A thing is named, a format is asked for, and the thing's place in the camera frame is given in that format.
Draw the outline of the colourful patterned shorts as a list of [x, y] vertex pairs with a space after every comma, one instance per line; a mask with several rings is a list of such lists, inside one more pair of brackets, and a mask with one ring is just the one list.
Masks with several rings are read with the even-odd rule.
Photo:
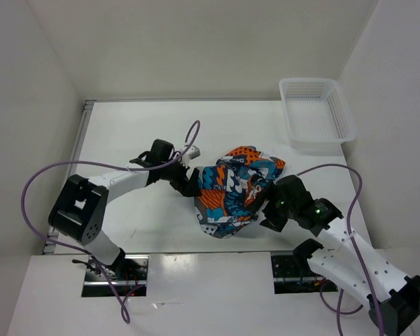
[[194, 198], [199, 226], [217, 239], [229, 238], [258, 219], [255, 201], [267, 184], [275, 181], [286, 162], [257, 150], [239, 146], [217, 159], [212, 166], [199, 167]]

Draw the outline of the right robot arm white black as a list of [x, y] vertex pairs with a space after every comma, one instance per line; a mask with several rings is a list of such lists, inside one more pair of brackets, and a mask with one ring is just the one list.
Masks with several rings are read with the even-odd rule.
[[420, 316], [420, 276], [392, 265], [332, 202], [313, 198], [299, 177], [250, 181], [248, 209], [262, 211], [261, 225], [273, 231], [289, 220], [309, 231], [311, 238], [293, 251], [294, 270], [321, 275], [350, 294], [385, 335], [403, 334]]

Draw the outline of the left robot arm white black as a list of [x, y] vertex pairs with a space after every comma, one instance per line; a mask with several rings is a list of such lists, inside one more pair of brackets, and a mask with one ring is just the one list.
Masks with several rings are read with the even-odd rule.
[[109, 279], [131, 277], [135, 275], [135, 263], [126, 258], [124, 250], [102, 229], [106, 206], [159, 180], [168, 181], [184, 197], [199, 196], [198, 171], [190, 171], [189, 166], [199, 156], [200, 150], [194, 145], [175, 152], [172, 143], [156, 139], [150, 150], [130, 160], [129, 166], [122, 170], [90, 178], [74, 174], [66, 180], [48, 222], [91, 253]]

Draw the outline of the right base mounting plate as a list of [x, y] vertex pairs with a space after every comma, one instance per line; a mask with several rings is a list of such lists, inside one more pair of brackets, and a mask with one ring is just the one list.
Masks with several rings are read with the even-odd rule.
[[291, 251], [271, 253], [270, 260], [276, 295], [338, 291], [335, 284], [312, 272], [303, 259]]

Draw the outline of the base mounting plate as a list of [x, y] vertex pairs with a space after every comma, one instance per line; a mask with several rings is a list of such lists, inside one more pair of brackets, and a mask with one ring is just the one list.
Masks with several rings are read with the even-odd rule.
[[312, 272], [303, 259], [291, 251], [271, 253], [270, 260], [276, 295], [338, 291], [335, 284]]
[[[132, 261], [132, 267], [129, 269], [129, 274], [116, 275], [111, 270], [106, 269], [105, 267], [103, 268], [121, 298], [124, 298], [127, 294], [129, 294], [130, 297], [144, 297], [147, 291], [149, 256], [129, 254], [126, 256], [126, 259]], [[83, 298], [104, 298], [113, 296], [108, 281], [91, 258], [89, 258], [87, 262], [81, 262], [79, 260], [72, 260], [72, 262], [84, 264], [86, 267], [81, 293]]]

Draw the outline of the white plastic basket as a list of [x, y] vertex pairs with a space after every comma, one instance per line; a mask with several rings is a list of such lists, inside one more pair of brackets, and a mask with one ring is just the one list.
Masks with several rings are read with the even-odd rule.
[[292, 147], [318, 151], [356, 139], [351, 109], [337, 81], [284, 78], [279, 81], [279, 91]]

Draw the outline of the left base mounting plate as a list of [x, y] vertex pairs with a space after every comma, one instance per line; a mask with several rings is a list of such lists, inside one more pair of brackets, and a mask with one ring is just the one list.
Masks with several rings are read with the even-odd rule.
[[[144, 297], [147, 291], [149, 256], [129, 254], [126, 256], [126, 259], [132, 261], [132, 267], [129, 269], [129, 274], [116, 275], [111, 270], [106, 269], [105, 267], [103, 268], [121, 298], [124, 298], [127, 294], [129, 294], [130, 297]], [[91, 258], [89, 258], [87, 262], [81, 262], [79, 260], [72, 260], [72, 262], [84, 264], [86, 267], [81, 293], [83, 298], [104, 298], [113, 296], [108, 281]]]

